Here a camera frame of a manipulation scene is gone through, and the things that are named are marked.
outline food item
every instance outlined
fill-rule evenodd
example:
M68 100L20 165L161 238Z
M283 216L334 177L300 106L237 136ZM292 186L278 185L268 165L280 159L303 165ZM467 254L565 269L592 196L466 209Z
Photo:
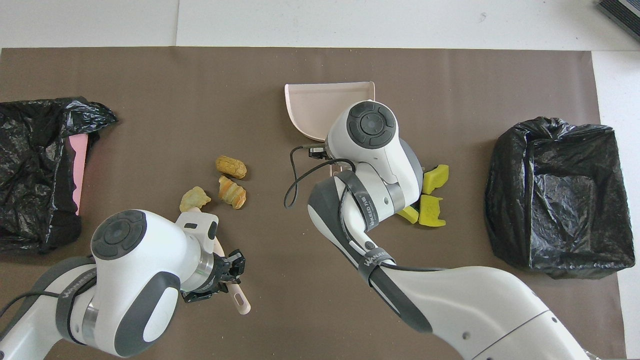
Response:
M191 208L200 209L209 201L211 201L211 198L207 196L201 187L196 186L182 196L182 201L180 201L180 211L184 213Z
M438 165L435 169L424 173L422 182L422 193L427 195L444 185L449 180L449 166Z
M216 168L222 174L233 176L236 179L242 179L246 175L246 165L242 161L228 156L220 156L216 160Z
M218 194L220 200L233 206L234 209L242 207L246 200L246 190L226 176L221 176L218 182L220 183L220 193Z
M418 221L418 211L412 206L407 206L406 208L398 211L397 214L409 220L412 224L415 224Z
M431 227L439 227L447 224L445 220L440 220L440 200L441 197L430 195L420 196L420 216L418 223Z

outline yellow foam piece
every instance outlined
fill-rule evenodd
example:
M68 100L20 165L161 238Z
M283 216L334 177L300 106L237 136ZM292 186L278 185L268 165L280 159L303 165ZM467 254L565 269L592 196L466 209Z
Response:
M412 206L407 206L406 208L398 211L396 214L409 220L409 222L412 224L415 224L416 222L418 222L418 211L414 209Z
M440 220L440 200L441 197L431 195L420 196L420 216L418 216L418 224L431 227L440 227L447 225L445 220Z
M444 185L449 180L449 166L438 165L435 169L424 173L422 178L422 193L431 194L434 189Z

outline black velcro strap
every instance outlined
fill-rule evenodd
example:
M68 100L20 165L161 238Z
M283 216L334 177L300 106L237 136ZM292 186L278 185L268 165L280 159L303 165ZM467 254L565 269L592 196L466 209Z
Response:
M56 304L56 327L58 328L58 332L64 339L80 345L85 344L77 341L73 335L71 335L71 311L73 310L76 296L84 293L95 285L95 277L95 268L83 272L60 293L58 303Z
M378 226L380 219L378 218L376 206L373 204L373 199L356 174L353 171L345 170L339 172L336 176L342 180L349 189L349 192L353 194L353 198L356 200L356 204L358 204L360 212L364 217L364 224L367 227L365 232Z
M364 281L366 281L369 286L371 286L371 283L369 282L371 273L378 266L380 266L380 263L384 260L391 260L395 262L394 258L392 258L391 255L389 255L388 252L381 247L376 247L375 249L364 254L364 256L362 256L362 259L360 259L360 262L358 263L358 273L360 274L360 276L362 276Z

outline gray button pad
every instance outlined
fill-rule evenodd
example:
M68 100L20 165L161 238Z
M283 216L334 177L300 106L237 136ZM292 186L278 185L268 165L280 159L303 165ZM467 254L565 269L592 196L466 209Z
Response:
M91 250L99 259L120 258L138 246L146 231L147 219L142 211L121 211L98 226L91 240Z
M347 116L349 137L365 149L379 149L396 133L396 118L388 107L373 101L354 105Z

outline round button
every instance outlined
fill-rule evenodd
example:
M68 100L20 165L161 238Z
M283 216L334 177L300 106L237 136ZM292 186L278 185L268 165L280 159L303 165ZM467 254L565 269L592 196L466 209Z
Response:
M364 115L360 121L362 131L369 135L378 135L380 131L385 127L385 121L382 117L376 113L370 113Z
M116 220L110 223L104 231L104 241L107 244L120 243L129 235L129 223L126 220Z

